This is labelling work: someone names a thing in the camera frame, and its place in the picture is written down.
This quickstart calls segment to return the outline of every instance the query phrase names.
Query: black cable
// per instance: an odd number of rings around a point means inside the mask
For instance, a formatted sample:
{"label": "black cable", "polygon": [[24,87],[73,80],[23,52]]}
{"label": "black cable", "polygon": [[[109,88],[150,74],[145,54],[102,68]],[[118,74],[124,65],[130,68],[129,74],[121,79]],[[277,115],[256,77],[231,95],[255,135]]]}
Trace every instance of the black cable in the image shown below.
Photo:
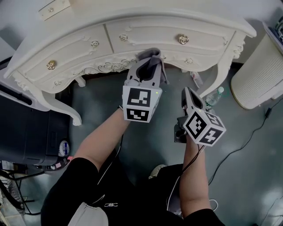
{"label": "black cable", "polygon": [[252,134],[251,134],[249,140],[247,141],[247,143],[246,143],[243,147],[241,147],[240,149],[237,149],[237,150],[235,150],[235,151],[232,151],[232,152],[229,153],[224,159],[222,159],[222,161],[217,165],[216,170],[215,170],[214,174],[212,175],[212,177],[211,177],[210,182],[209,182],[208,185],[210,185],[210,184],[212,183],[212,181],[213,181],[213,179],[214,179],[214,177],[215,177],[215,175],[216,175],[216,173],[217,173],[217,170],[219,169],[220,165],[221,165],[231,154],[233,154],[233,153],[235,153],[235,152],[237,152],[237,151],[242,150],[245,146],[248,145],[248,143],[249,143],[250,140],[252,139],[252,136],[253,136],[254,132],[257,131],[257,130],[260,130],[260,129],[263,127],[263,125],[264,125],[266,119],[269,117],[269,115],[270,115],[270,113],[271,113],[272,108],[274,108],[276,105],[278,105],[279,102],[282,101],[282,100],[283,100],[283,98],[280,99],[280,100],[279,100],[276,104],[274,104],[271,108],[268,108],[268,110],[267,110],[267,112],[266,112],[266,114],[265,114],[265,118],[264,118],[264,121],[263,121],[262,125],[261,125],[259,128],[255,129],[255,130],[252,132]]}
{"label": "black cable", "polygon": [[20,190],[20,187],[19,187],[17,181],[15,181],[15,183],[16,183],[16,185],[17,185],[17,188],[18,188],[18,191],[19,191],[19,195],[21,196],[21,199],[22,199],[22,201],[23,201],[23,204],[26,206],[27,210],[29,211],[28,213],[25,212],[25,214],[26,214],[26,215],[30,215],[30,216],[37,216],[37,215],[40,215],[41,212],[38,212],[38,213],[34,213],[34,214],[33,214],[33,213],[30,211],[30,209],[28,208],[27,204],[25,203],[25,200],[23,199],[23,195],[22,195],[22,192],[21,192],[21,190]]}
{"label": "black cable", "polygon": [[[278,105],[279,102],[282,101],[282,100],[283,100],[283,98],[281,98],[281,99],[280,99],[276,104],[274,104],[270,109],[272,110],[272,108],[274,108],[276,105]],[[270,207],[269,210],[267,211],[267,213],[266,213],[266,215],[265,215],[265,217],[264,217],[264,219],[262,220],[262,222],[261,222],[260,225],[262,225],[262,223],[264,222],[264,220],[267,218],[267,215],[268,215],[269,211],[271,210],[271,208],[274,206],[276,200],[280,200],[280,199],[275,199],[275,200],[274,200],[273,204],[271,205],[271,207]]]}
{"label": "black cable", "polygon": [[204,148],[204,145],[201,148],[199,148],[199,145],[198,145],[198,149],[199,149],[198,153],[194,156],[194,158],[182,170],[181,175],[186,171],[187,168],[189,168],[195,162],[195,160],[198,158],[198,156],[199,156],[199,154],[200,154],[200,152],[202,151],[203,148]]}
{"label": "black cable", "polygon": [[28,178],[30,178],[30,177],[35,177],[35,176],[39,176],[39,175],[42,175],[42,174],[44,174],[45,172],[44,171],[42,171],[42,172],[40,172],[40,173],[35,173],[35,174],[31,174],[31,175],[27,175],[27,176],[23,176],[23,177],[17,177],[17,178],[12,178],[12,177],[10,177],[10,173],[6,173],[5,171],[3,171],[3,170],[1,170],[0,169],[0,176],[1,177],[4,177],[4,178],[6,178],[6,179],[9,179],[9,180],[11,180],[11,181],[21,181],[21,180],[24,180],[24,179],[28,179]]}
{"label": "black cable", "polygon": [[214,174],[212,175],[212,177],[211,177],[210,182],[208,183],[208,185],[210,185],[210,184],[212,183],[212,181],[213,181],[213,179],[214,179],[214,177],[215,177],[215,175],[216,175],[216,173],[217,173],[217,170],[219,169],[220,165],[221,165],[231,154],[233,154],[233,153],[235,153],[235,152],[237,152],[237,151],[240,151],[240,150],[242,150],[245,146],[247,146],[248,143],[250,142],[250,140],[252,139],[252,136],[253,136],[254,132],[257,131],[257,130],[259,130],[259,129],[261,129],[261,128],[263,127],[263,125],[264,125],[266,119],[267,119],[267,118],[264,119],[262,125],[261,125],[259,128],[255,129],[255,130],[252,132],[252,134],[251,134],[249,140],[247,141],[247,143],[246,143],[243,147],[241,147],[241,148],[239,148],[239,149],[237,149],[237,150],[235,150],[235,151],[230,152],[224,159],[221,160],[221,162],[220,162],[220,163],[218,164],[218,166],[216,167],[216,170],[215,170]]}
{"label": "black cable", "polygon": [[16,207],[19,210],[23,210],[22,203],[18,202],[6,189],[5,185],[3,184],[2,180],[0,180],[0,190],[2,193],[6,196],[6,198],[9,200],[9,202]]}

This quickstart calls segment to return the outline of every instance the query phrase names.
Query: sticker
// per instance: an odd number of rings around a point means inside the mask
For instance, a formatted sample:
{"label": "sticker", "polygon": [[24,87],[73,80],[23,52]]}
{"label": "sticker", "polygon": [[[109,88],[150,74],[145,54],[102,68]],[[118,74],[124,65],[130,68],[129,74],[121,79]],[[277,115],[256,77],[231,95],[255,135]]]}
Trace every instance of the sticker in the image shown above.
{"label": "sticker", "polygon": [[224,127],[222,125],[222,123],[219,121],[218,117],[216,115],[213,115],[213,114],[209,114],[208,112],[205,112],[205,114],[207,115],[209,121],[214,124],[214,125],[217,125],[217,126],[221,126],[221,127]]}
{"label": "sticker", "polygon": [[63,152],[64,152],[65,155],[68,154],[68,144],[67,144],[67,142],[64,143]]}
{"label": "sticker", "polygon": [[195,139],[198,138],[206,126],[205,121],[196,112],[193,113],[192,117],[185,125]]}
{"label": "sticker", "polygon": [[147,121],[149,111],[127,108],[127,118],[130,120]]}
{"label": "sticker", "polygon": [[128,105],[150,107],[151,90],[131,88],[128,97]]}
{"label": "sticker", "polygon": [[61,167],[61,163],[58,162],[55,166],[56,166],[56,168],[60,168]]}
{"label": "sticker", "polygon": [[208,132],[200,140],[200,142],[207,143],[207,144],[213,144],[218,139],[218,137],[220,137],[222,133],[223,131],[221,130],[210,128]]}

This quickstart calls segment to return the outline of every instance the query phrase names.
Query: wire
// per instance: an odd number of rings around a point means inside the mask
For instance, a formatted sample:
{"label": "wire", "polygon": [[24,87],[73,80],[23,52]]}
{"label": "wire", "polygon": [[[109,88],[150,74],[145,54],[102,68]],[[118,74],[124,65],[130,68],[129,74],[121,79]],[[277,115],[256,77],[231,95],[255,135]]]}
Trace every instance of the wire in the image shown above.
{"label": "wire", "polygon": [[[274,108],[274,107],[275,107],[276,105],[278,105],[279,102],[282,101],[282,100],[283,100],[283,98],[280,99],[276,104],[274,104],[270,109]],[[215,177],[215,175],[216,175],[216,173],[217,173],[217,171],[218,171],[220,165],[221,165],[231,154],[233,154],[233,153],[235,153],[235,152],[237,152],[237,151],[240,151],[240,150],[242,150],[245,146],[247,146],[247,144],[248,144],[248,143],[250,142],[250,140],[252,139],[252,136],[253,136],[254,132],[257,131],[257,130],[260,130],[260,129],[263,127],[263,125],[264,125],[266,119],[268,118],[268,116],[269,116],[269,115],[265,114],[265,119],[264,119],[262,125],[261,125],[259,128],[255,129],[255,130],[252,132],[252,134],[251,134],[249,140],[247,141],[247,143],[246,143],[243,147],[241,147],[241,148],[239,148],[239,149],[237,149],[237,150],[235,150],[235,151],[232,151],[232,152],[229,153],[224,159],[222,159],[222,161],[217,165],[216,170],[215,170],[214,174],[212,175],[212,177],[211,177],[210,182],[209,182],[208,185],[210,185],[210,184],[212,183],[212,181],[213,181],[213,179],[214,179],[214,177]]]}
{"label": "wire", "polygon": [[35,176],[39,176],[39,175],[42,175],[44,174],[45,172],[42,171],[40,173],[35,173],[35,174],[31,174],[31,175],[27,175],[27,176],[24,176],[24,177],[17,177],[17,178],[12,178],[10,177],[10,175],[12,175],[11,173],[6,173],[4,170],[0,170],[0,176],[1,177],[4,177],[6,179],[9,179],[11,181],[21,181],[21,180],[24,180],[24,179],[28,179],[30,177],[35,177]]}
{"label": "wire", "polygon": [[28,208],[27,204],[25,203],[25,201],[24,201],[24,199],[23,199],[23,195],[22,195],[22,192],[21,192],[21,190],[20,190],[20,187],[19,187],[17,181],[15,181],[15,183],[16,183],[16,185],[17,185],[17,188],[18,188],[18,191],[19,191],[19,195],[21,196],[21,199],[22,199],[22,201],[23,201],[23,204],[26,206],[26,208],[27,208],[27,210],[28,210],[28,213],[25,212],[25,214],[26,214],[26,215],[30,215],[30,216],[37,216],[37,215],[40,215],[41,212],[38,212],[38,213],[34,213],[34,214],[33,214],[33,213],[30,211],[30,209]]}
{"label": "wire", "polygon": [[181,175],[187,170],[187,168],[189,168],[189,167],[195,162],[195,160],[197,159],[197,157],[199,156],[199,154],[203,151],[204,145],[203,145],[201,148],[199,148],[199,145],[198,145],[198,149],[199,149],[198,153],[197,153],[197,154],[195,155],[195,157],[189,162],[189,164],[187,164],[186,167],[182,170]]}
{"label": "wire", "polygon": [[181,172],[181,174],[177,177],[177,180],[175,181],[175,184],[174,184],[174,186],[173,186],[173,189],[171,190],[171,192],[170,192],[170,195],[169,195],[169,197],[167,198],[167,200],[166,200],[166,210],[168,211],[169,210],[169,203],[170,203],[170,199],[171,199],[171,196],[172,196],[172,194],[173,194],[173,191],[174,191],[174,189],[175,189],[175,187],[176,187],[176,185],[177,185],[177,182],[178,182],[178,180],[180,179],[180,177],[182,176],[182,174],[195,162],[195,160],[198,158],[198,156],[199,156],[199,154],[203,151],[203,149],[204,149],[204,145],[201,147],[201,148],[199,148],[199,145],[198,145],[198,153],[194,156],[194,158],[186,165],[186,167],[182,170],[182,172]]}
{"label": "wire", "polygon": [[214,208],[213,212],[216,211],[218,208],[218,202],[214,199],[210,199],[209,201],[214,201],[216,203],[216,207]]}
{"label": "wire", "polygon": [[271,207],[268,209],[268,211],[267,211],[267,213],[266,213],[264,219],[262,220],[260,226],[263,224],[264,220],[267,218],[267,216],[268,216],[268,214],[269,214],[269,211],[272,209],[272,207],[274,206],[275,202],[276,202],[277,200],[280,200],[280,199],[275,199],[275,200],[274,200],[273,204],[272,204]]}
{"label": "wire", "polygon": [[110,166],[112,165],[112,163],[114,162],[114,160],[115,160],[116,157],[118,156],[118,154],[119,154],[119,152],[120,152],[120,150],[121,150],[121,148],[122,148],[123,136],[124,136],[124,134],[123,134],[122,137],[121,137],[121,142],[120,142],[120,146],[119,146],[119,149],[118,149],[118,151],[117,151],[117,154],[115,155],[113,161],[109,164],[109,166],[107,167],[107,169],[106,169],[105,172],[103,173],[103,175],[102,175],[102,177],[100,178],[100,180],[98,181],[97,185],[99,185],[99,183],[101,182],[101,180],[102,180],[102,178],[104,177],[105,173],[107,172],[107,170],[110,168]]}
{"label": "wire", "polygon": [[279,216],[275,216],[275,217],[278,217],[278,219],[272,226],[274,226],[280,220],[280,218],[283,217],[283,215],[279,215]]}
{"label": "wire", "polygon": [[279,102],[280,102],[280,101],[282,101],[282,100],[283,100],[283,98],[282,98],[282,99],[280,99],[280,100],[279,100],[276,104],[274,104],[274,105],[271,107],[271,109],[272,109],[272,108],[274,108],[276,105],[278,105],[278,104],[279,104]]}

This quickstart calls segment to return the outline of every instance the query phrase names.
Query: white wall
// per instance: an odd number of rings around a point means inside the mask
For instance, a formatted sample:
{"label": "white wall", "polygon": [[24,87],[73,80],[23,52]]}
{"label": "white wall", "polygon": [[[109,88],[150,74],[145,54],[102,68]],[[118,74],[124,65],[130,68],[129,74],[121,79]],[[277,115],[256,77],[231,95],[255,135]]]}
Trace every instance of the white wall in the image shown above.
{"label": "white wall", "polygon": [[238,62],[244,63],[253,53],[265,35],[261,21],[274,26],[283,16],[283,3],[281,0],[220,0],[235,13],[246,19],[257,31],[256,38],[245,39],[246,45]]}
{"label": "white wall", "polygon": [[[38,10],[52,0],[2,0],[0,2],[0,37],[17,49],[29,30],[40,21]],[[244,51],[239,59],[245,62],[264,36],[260,21],[270,25],[282,16],[280,0],[220,0],[237,14],[244,17],[256,30],[258,36],[246,38]]]}
{"label": "white wall", "polygon": [[0,62],[13,56],[15,50],[0,37]]}
{"label": "white wall", "polygon": [[2,0],[0,1],[0,37],[17,49],[29,30],[41,19],[39,9],[50,0]]}

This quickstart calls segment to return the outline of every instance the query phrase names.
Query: person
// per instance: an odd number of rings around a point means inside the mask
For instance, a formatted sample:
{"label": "person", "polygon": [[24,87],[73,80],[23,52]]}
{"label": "person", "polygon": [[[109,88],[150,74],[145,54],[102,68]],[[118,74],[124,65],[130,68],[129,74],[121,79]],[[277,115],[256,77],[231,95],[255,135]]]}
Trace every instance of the person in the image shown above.
{"label": "person", "polygon": [[101,207],[110,226],[222,226],[210,207],[204,152],[199,154],[178,181],[182,217],[166,210],[166,202],[182,167],[199,151],[189,136],[184,164],[164,167],[156,177],[140,186],[131,184],[113,151],[129,124],[130,121],[124,120],[123,110],[118,109],[84,139],[74,159],[44,201],[42,226],[68,225],[83,202],[92,207]]}

